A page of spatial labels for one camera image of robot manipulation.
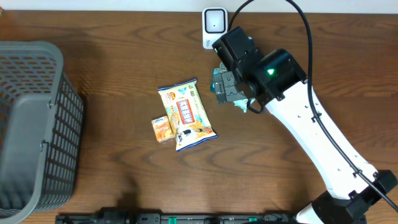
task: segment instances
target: brown tabletop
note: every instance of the brown tabletop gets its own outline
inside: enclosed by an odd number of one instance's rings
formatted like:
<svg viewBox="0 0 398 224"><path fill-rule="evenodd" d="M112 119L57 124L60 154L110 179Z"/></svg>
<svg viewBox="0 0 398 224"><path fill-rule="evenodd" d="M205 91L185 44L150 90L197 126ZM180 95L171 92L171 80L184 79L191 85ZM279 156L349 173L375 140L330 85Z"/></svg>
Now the brown tabletop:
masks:
<svg viewBox="0 0 398 224"><path fill-rule="evenodd" d="M309 14L314 88L353 146L377 169L398 175L398 16ZM235 25L263 53L285 48L307 69L298 14L240 14ZM5 11L0 40L46 40L60 47L65 71L87 97L74 196L26 223L58 213L128 206L171 213L297 212L325 191L320 174L270 114L219 105L210 92L220 60L204 50L201 13ZM219 138L183 152L159 144L150 121L165 114L158 86L198 78ZM398 202L398 190L389 196ZM369 223L397 223L384 201Z"/></svg>

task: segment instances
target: orange snack packet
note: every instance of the orange snack packet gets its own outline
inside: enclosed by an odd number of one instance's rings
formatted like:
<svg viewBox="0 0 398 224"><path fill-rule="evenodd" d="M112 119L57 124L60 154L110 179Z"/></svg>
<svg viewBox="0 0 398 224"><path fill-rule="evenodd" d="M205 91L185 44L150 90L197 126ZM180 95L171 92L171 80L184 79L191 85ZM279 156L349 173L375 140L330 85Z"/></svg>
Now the orange snack packet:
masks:
<svg viewBox="0 0 398 224"><path fill-rule="evenodd" d="M154 127L156 140L163 142L168 139L174 138L172 128L170 127L169 119L167 116L152 120L152 126Z"/></svg>

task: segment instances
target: snack bag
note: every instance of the snack bag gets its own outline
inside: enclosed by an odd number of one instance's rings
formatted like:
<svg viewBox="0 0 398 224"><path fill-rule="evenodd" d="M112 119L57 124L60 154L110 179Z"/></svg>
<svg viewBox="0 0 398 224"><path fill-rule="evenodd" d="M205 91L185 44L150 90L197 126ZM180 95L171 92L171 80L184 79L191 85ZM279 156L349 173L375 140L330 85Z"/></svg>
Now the snack bag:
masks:
<svg viewBox="0 0 398 224"><path fill-rule="evenodd" d="M152 127L154 127L156 140L158 142L163 142L174 137L167 116L152 120Z"/></svg>
<svg viewBox="0 0 398 224"><path fill-rule="evenodd" d="M158 89L175 134L177 152L217 138L200 101L196 82L195 78Z"/></svg>

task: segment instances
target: basket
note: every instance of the basket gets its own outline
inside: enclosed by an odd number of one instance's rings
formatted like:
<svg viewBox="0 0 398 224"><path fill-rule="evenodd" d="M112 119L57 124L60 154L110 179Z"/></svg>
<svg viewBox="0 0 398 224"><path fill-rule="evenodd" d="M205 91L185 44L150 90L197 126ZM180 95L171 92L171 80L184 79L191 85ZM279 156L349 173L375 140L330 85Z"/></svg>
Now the basket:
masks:
<svg viewBox="0 0 398 224"><path fill-rule="evenodd" d="M72 196L83 102L46 42L0 42L0 224Z"/></svg>

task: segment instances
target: white backdrop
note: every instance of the white backdrop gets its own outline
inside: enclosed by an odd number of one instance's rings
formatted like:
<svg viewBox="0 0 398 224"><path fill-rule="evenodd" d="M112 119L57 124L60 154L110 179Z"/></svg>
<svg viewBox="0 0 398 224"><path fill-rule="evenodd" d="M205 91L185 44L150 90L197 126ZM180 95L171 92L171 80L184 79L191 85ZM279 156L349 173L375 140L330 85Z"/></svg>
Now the white backdrop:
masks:
<svg viewBox="0 0 398 224"><path fill-rule="evenodd" d="M200 12L206 7L223 6L235 11L244 0L0 0L4 9L31 10L111 10ZM304 12L398 13L398 0L296 0ZM246 12L294 12L284 0L255 0Z"/></svg>

